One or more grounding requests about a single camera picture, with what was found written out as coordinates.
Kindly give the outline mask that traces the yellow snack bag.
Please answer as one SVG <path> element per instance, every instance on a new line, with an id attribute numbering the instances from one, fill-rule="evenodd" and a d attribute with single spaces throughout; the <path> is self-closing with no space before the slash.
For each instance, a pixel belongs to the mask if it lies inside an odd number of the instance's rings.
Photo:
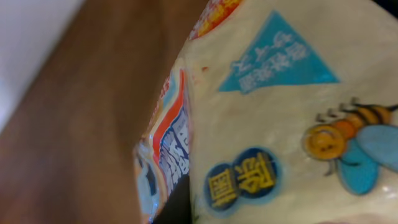
<path id="1" fill-rule="evenodd" d="M 396 223 L 397 7 L 209 1 L 134 152 L 142 223 Z"/>

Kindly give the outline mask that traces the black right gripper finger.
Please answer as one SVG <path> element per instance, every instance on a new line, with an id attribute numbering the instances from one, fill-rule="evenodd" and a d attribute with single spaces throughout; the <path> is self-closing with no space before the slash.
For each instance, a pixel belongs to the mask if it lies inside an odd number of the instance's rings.
<path id="1" fill-rule="evenodd" d="M 152 224 L 192 224 L 189 175 L 181 176 L 175 190 Z"/>

